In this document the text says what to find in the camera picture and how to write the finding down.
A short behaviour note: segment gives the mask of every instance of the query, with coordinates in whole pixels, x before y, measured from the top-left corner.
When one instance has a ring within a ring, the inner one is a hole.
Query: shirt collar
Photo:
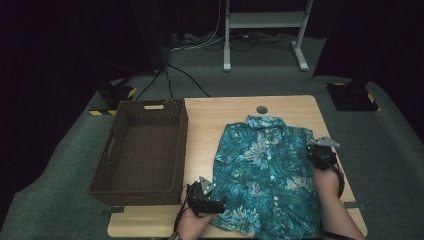
[[[253,129],[285,127],[286,123],[279,117],[247,116],[246,124]]]

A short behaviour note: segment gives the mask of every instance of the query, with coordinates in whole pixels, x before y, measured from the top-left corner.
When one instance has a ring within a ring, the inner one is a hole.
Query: dark background
[[[137,20],[147,13],[135,13],[130,1],[106,2],[0,2],[0,222],[13,194],[41,175],[99,85],[161,67],[155,60],[159,50],[146,47],[151,34],[146,36]],[[288,11],[302,10],[304,3],[233,0],[231,8]],[[417,4],[341,3],[314,3],[306,37],[328,38],[315,75],[351,78],[364,58],[378,56],[370,80],[385,89],[423,139],[418,124],[424,89],[423,21]],[[169,33],[201,36],[215,29],[218,1],[173,0],[161,8],[167,14],[160,19],[169,21]],[[223,24],[221,18],[221,36]]]

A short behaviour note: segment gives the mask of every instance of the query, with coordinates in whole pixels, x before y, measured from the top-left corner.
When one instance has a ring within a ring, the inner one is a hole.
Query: black curtain
[[[103,79],[66,4],[0,3],[0,224],[46,168]]]
[[[314,76],[355,82],[366,75],[388,93],[423,140],[423,30],[418,1],[344,0]]]

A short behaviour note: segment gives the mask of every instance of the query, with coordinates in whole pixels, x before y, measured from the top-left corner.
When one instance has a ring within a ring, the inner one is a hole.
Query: shirt
[[[211,200],[225,212],[211,224],[260,239],[320,233],[321,210],[306,146],[311,130],[278,117],[248,116],[225,127],[213,165]]]

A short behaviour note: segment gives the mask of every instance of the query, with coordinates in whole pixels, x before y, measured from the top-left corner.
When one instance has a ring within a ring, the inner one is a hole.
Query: gray carpet
[[[222,71],[222,51],[172,52],[169,63],[192,77],[212,97],[312,95],[327,128],[342,147],[338,154],[362,214],[368,239],[424,239],[424,146],[390,97],[376,84],[367,89],[380,106],[375,112],[336,111],[324,83],[349,79],[312,73],[325,40],[306,38],[303,52],[310,66],[301,72],[288,41],[232,51],[232,71]],[[249,43],[234,41],[237,50]],[[206,97],[184,74],[168,68],[175,98]],[[152,76],[139,75],[129,85],[141,89]],[[166,74],[140,99],[170,98]],[[89,116],[101,108],[98,95],[57,146],[44,174],[17,193],[0,239],[111,239],[109,208],[87,194],[103,150],[112,116]]]

